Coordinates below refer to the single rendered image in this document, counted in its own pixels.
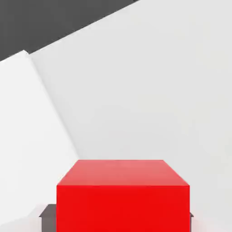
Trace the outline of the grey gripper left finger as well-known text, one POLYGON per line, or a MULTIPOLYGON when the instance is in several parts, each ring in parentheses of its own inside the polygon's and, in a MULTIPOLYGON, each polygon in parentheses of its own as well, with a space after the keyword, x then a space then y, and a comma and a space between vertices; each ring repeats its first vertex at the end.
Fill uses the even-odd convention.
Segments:
POLYGON ((12 224, 10 232, 57 232, 56 204, 39 205, 28 216, 12 224))

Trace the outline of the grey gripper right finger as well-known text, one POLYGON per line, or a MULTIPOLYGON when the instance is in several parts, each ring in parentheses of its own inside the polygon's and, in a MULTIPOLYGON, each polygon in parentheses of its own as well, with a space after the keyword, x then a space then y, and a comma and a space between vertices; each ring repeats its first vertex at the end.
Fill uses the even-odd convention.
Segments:
POLYGON ((201 214, 190 214, 190 232, 208 232, 206 218, 201 214))

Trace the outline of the small red cube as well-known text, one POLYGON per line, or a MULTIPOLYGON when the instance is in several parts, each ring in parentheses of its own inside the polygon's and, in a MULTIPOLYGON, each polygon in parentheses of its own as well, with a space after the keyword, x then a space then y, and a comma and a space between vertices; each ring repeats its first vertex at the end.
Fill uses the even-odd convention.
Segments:
POLYGON ((57 232, 190 232, 190 186, 163 160, 79 160, 56 217, 57 232))

